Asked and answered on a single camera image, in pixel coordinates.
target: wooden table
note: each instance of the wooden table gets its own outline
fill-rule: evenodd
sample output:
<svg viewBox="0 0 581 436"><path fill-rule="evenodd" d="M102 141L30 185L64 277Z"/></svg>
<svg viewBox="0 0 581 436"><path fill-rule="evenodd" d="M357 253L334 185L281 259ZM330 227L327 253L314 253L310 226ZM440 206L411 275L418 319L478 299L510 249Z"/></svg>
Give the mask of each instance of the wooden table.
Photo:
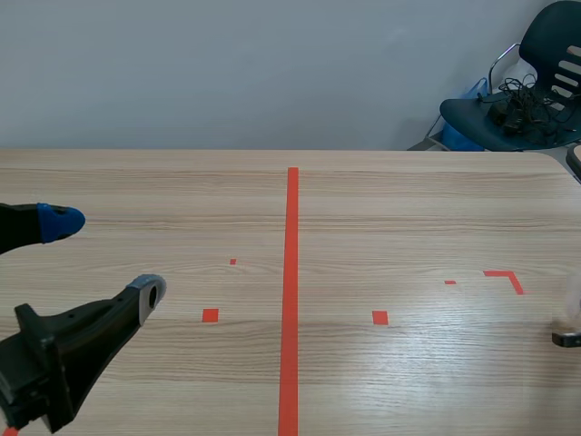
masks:
<svg viewBox="0 0 581 436"><path fill-rule="evenodd" d="M23 302L52 314L141 273L168 283L63 435L291 436L297 419L301 436L581 429L581 351L550 339L581 270L581 187L544 155L2 151L0 194L87 216L67 241L0 258L2 337Z"/></svg>

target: chair seat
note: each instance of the chair seat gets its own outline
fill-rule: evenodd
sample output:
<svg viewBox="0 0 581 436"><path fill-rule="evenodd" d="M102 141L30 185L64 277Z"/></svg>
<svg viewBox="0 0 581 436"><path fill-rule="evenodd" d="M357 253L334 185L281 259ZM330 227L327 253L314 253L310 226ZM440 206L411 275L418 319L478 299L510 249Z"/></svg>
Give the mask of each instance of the chair seat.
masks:
<svg viewBox="0 0 581 436"><path fill-rule="evenodd" d="M502 96L503 94L491 95L486 101L495 102ZM493 152L545 150L571 144L581 139L581 129L577 132L560 130L557 135L548 137L539 134L539 140L534 142L529 142L522 135L506 136L502 128L487 117L491 105L481 103L478 99L446 100L440 106L440 113L459 133Z"/></svg>

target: red tape corner mark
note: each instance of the red tape corner mark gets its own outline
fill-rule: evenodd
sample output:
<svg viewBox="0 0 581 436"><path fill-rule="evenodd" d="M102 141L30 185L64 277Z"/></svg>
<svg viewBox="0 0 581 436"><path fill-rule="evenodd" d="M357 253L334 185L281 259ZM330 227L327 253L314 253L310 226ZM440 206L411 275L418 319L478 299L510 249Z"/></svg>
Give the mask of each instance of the red tape corner mark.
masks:
<svg viewBox="0 0 581 436"><path fill-rule="evenodd" d="M484 271L484 275L486 275L487 277L508 277L508 279L512 283L513 288L515 288L517 295L525 294L523 287L518 281L517 275L514 274L512 271Z"/></svg>
<svg viewBox="0 0 581 436"><path fill-rule="evenodd" d="M289 168L282 273L279 436L299 435L299 168Z"/></svg>

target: blue object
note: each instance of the blue object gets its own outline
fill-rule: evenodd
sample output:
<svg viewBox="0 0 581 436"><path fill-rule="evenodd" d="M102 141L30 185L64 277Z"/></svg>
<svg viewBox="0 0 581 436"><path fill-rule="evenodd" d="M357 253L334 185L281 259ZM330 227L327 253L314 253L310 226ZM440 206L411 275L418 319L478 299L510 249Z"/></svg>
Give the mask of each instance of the blue object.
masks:
<svg viewBox="0 0 581 436"><path fill-rule="evenodd" d="M42 243L51 243L75 234L84 226L84 215L73 207L66 207L62 213L58 213L50 204L39 203L36 209Z"/></svg>
<svg viewBox="0 0 581 436"><path fill-rule="evenodd" d="M463 94L462 99L478 98L478 94L488 97L488 80L482 77L477 84L472 86L467 93ZM446 123L442 132L442 143L455 152L484 152L484 147L470 141L466 136L459 133L454 127Z"/></svg>

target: blue gripper fingertip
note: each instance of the blue gripper fingertip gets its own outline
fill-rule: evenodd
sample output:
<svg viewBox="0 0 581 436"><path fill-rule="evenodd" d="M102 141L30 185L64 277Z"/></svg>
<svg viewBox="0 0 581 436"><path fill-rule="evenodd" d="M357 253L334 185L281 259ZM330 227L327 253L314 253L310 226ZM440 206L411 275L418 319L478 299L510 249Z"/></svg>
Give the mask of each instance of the blue gripper fingertip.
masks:
<svg viewBox="0 0 581 436"><path fill-rule="evenodd" d="M42 243L51 243L77 233L84 226L84 215L78 209L67 207L64 213L57 213L50 204L39 203L38 223Z"/></svg>

